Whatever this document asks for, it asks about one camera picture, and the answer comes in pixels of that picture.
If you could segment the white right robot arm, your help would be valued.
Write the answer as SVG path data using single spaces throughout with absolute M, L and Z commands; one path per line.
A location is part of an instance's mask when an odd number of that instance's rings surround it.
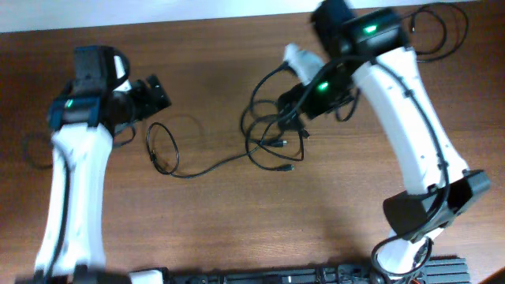
M 372 267 L 384 280 L 410 279 L 428 262 L 434 239 L 489 190 L 490 181 L 483 170 L 469 168 L 444 132 L 393 9 L 358 17 L 344 1 L 324 1 L 311 24 L 329 60 L 286 47 L 284 66 L 300 82 L 279 98 L 277 124 L 298 130 L 300 114 L 336 111 L 352 89 L 368 100 L 405 187 L 383 202 L 391 232 L 372 250 Z

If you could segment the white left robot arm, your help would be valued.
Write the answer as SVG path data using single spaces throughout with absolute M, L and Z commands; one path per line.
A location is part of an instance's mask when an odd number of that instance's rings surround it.
M 34 273 L 17 283 L 167 283 L 161 267 L 109 271 L 103 247 L 103 186 L 114 138 L 171 101 L 156 75 L 129 82 L 128 58 L 109 46 L 78 47 L 76 76 L 48 110 L 52 182 Z

